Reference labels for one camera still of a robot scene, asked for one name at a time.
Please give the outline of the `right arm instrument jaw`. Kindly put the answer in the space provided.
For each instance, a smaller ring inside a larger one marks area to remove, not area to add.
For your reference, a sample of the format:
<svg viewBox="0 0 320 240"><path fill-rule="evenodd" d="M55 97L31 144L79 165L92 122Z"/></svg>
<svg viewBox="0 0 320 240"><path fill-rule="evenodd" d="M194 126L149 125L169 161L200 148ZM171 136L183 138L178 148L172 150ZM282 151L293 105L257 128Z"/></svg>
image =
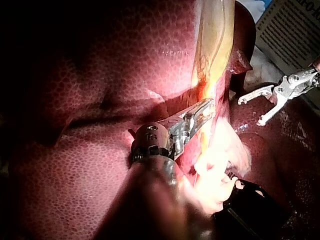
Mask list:
<svg viewBox="0 0 320 240"><path fill-rule="evenodd" d="M274 107L269 110L267 113L260 116L259 120L257 121L258 126L265 126L266 123L272 119L286 104L286 99L278 99Z"/></svg>
<svg viewBox="0 0 320 240"><path fill-rule="evenodd" d="M269 100L270 97L273 95L274 87L275 87L274 84L270 84L270 85L260 87L256 90L249 92L249 93L246 93L245 95L239 97L237 103L238 103L238 105L247 104L249 101L251 101L257 97L260 97L260 96L264 96L267 100Z"/></svg>

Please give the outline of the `left arm instrument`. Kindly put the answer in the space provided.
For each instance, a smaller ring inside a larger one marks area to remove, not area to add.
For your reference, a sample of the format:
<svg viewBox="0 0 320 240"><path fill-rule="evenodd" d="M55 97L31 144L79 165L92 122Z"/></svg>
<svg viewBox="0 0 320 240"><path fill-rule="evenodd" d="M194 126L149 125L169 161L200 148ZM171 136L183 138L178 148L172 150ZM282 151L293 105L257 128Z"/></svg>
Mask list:
<svg viewBox="0 0 320 240"><path fill-rule="evenodd" d="M131 145L133 162L149 156L164 156L176 160L184 153L192 138L194 114L182 111L157 122L142 125Z"/></svg>

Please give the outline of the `left arm instrument jaw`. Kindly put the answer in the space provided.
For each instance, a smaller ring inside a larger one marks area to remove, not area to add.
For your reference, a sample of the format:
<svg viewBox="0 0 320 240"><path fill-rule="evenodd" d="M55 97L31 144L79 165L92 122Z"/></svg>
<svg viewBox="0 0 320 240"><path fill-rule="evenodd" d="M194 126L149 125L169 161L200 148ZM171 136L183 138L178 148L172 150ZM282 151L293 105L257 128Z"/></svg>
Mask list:
<svg viewBox="0 0 320 240"><path fill-rule="evenodd" d="M186 111L186 121L189 123L202 123L213 116L215 110L215 101L212 98L206 98L198 101Z"/></svg>
<svg viewBox="0 0 320 240"><path fill-rule="evenodd" d="M213 116L214 112L209 110L205 110L204 112L186 111L183 116L183 144L186 145Z"/></svg>

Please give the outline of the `right arm instrument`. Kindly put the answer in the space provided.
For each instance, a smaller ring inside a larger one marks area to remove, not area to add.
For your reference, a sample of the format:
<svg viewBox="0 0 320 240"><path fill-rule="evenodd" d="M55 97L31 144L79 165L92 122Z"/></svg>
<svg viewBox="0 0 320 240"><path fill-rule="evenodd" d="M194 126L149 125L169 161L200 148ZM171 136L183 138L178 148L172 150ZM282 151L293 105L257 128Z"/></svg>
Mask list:
<svg viewBox="0 0 320 240"><path fill-rule="evenodd" d="M273 88L273 94L278 100L291 100L320 86L320 72L314 67L299 70L290 75L284 75Z"/></svg>

